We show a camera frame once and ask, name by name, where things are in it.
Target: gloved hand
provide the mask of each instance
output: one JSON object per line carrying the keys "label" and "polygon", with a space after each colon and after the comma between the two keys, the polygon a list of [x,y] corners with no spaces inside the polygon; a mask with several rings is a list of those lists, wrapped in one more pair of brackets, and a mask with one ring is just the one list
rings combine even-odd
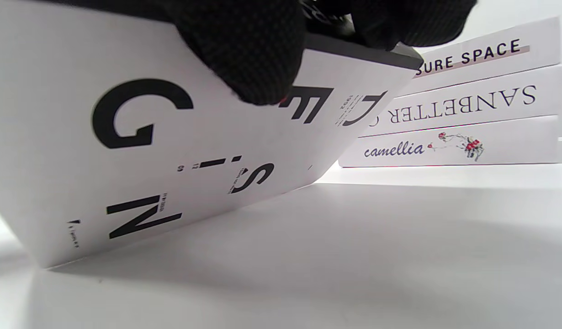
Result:
{"label": "gloved hand", "polygon": [[[149,0],[173,19],[193,52],[245,102],[279,103],[301,65],[306,33],[300,0]],[[391,50],[455,39],[477,0],[317,0],[352,15],[367,46]]]}

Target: large black letter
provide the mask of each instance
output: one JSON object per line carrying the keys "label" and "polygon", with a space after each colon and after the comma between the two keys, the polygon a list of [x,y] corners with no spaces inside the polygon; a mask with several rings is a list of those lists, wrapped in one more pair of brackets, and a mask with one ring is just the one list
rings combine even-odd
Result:
{"label": "large black letter", "polygon": [[114,128],[114,118],[127,101],[143,95],[157,95],[170,100],[178,110],[194,108],[190,96],[178,85],[159,79],[139,79],[122,83],[102,96],[92,114],[92,129],[107,148],[120,149],[150,145],[153,125],[137,129],[134,136],[121,137]]}
{"label": "large black letter", "polygon": [[383,98],[383,96],[385,96],[385,94],[386,94],[387,92],[388,92],[388,90],[385,91],[385,92],[383,92],[383,93],[382,93],[381,95],[379,95],[379,96],[372,96],[372,95],[364,96],[364,98],[363,98],[362,101],[363,101],[363,102],[373,102],[372,105],[371,105],[371,107],[370,107],[368,110],[366,110],[366,112],[364,112],[364,114],[361,115],[360,117],[358,117],[357,119],[354,119],[354,120],[352,120],[352,121],[348,121],[348,120],[344,121],[344,123],[342,124],[342,126],[347,127],[347,126],[349,126],[349,125],[354,125],[354,123],[357,123],[357,122],[360,121],[362,118],[366,117],[366,115],[369,114],[369,112],[372,111],[372,109],[378,104],[378,102],[381,100],[381,98]]}
{"label": "large black letter", "polygon": [[287,96],[287,98],[285,98],[285,100],[283,100],[283,102],[281,102],[281,104],[279,104],[279,107],[288,107],[289,104],[291,104],[291,100],[293,100],[293,98],[299,97],[299,105],[297,106],[297,111],[295,111],[293,117],[291,118],[291,120],[296,120],[302,117],[304,111],[306,110],[306,107],[310,103],[310,99],[319,98],[312,112],[308,115],[304,122],[304,124],[312,123],[317,113],[319,112],[319,109],[321,109],[323,103],[326,102],[333,90],[333,88],[293,86],[293,88],[291,88],[291,91],[289,92],[289,95]]}
{"label": "large black letter", "polygon": [[121,212],[121,211],[125,211],[125,210],[130,210],[130,209],[135,209],[135,208],[155,204],[155,206],[153,206],[149,210],[143,212],[139,216],[131,219],[131,221],[128,221],[127,223],[125,223],[123,226],[121,226],[118,229],[115,229],[114,231],[112,231],[110,234],[108,234],[108,238],[114,239],[114,238],[122,237],[123,235],[127,235],[127,234],[130,234],[130,233],[136,232],[136,231],[141,231],[142,229],[154,227],[156,225],[171,222],[171,221],[174,221],[176,219],[181,218],[181,213],[179,213],[179,214],[167,216],[167,217],[164,217],[164,218],[156,219],[156,220],[150,221],[148,223],[141,223],[144,220],[146,220],[147,218],[149,218],[152,215],[155,215],[157,213],[157,210],[158,210],[157,204],[158,203],[159,203],[159,196],[150,196],[148,198],[142,198],[142,199],[139,199],[139,200],[115,204],[113,206],[106,207],[106,213],[110,215],[110,214],[114,214],[116,212]]}
{"label": "large black letter", "polygon": [[248,177],[248,179],[246,180],[246,182],[243,184],[243,186],[241,187],[235,187],[233,188],[233,190],[230,192],[230,194],[233,193],[238,193],[240,191],[243,191],[244,189],[246,189],[247,187],[249,187],[249,185],[252,184],[252,182],[256,179],[256,177],[260,174],[261,171],[264,171],[265,174],[263,175],[263,177],[261,177],[258,181],[256,181],[257,184],[261,184],[263,183],[270,175],[271,173],[273,173],[273,169],[275,169],[275,165],[272,163],[265,163],[262,166],[258,167],[257,169],[255,169],[250,176]]}

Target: white wall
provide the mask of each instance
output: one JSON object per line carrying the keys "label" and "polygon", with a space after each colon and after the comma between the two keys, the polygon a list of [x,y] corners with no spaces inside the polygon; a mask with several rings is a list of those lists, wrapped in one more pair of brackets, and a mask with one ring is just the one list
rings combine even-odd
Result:
{"label": "white wall", "polygon": [[[562,0],[479,0],[462,35],[453,43],[552,16],[561,16],[562,42]],[[562,136],[562,116],[559,135]]]}

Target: floral illustration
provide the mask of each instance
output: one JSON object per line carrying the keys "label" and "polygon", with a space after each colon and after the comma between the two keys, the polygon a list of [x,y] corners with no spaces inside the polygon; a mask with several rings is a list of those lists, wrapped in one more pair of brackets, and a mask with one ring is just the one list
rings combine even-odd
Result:
{"label": "floral illustration", "polygon": [[450,143],[449,145],[442,146],[442,147],[435,147],[433,143],[429,143],[427,145],[428,149],[433,151],[437,149],[444,149],[448,147],[455,147],[462,149],[468,158],[474,159],[474,162],[478,161],[478,158],[484,153],[484,146],[480,140],[474,139],[474,137],[467,137],[461,134],[455,135],[448,135],[446,132],[441,132],[437,135],[437,137],[444,143]]}

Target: stack of books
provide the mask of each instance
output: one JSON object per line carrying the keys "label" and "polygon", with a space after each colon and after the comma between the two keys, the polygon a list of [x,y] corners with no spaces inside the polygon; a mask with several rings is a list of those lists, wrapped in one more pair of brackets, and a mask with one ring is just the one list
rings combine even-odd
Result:
{"label": "stack of books", "polygon": [[339,164],[556,162],[559,40],[559,20],[551,18],[424,54],[411,83]]}

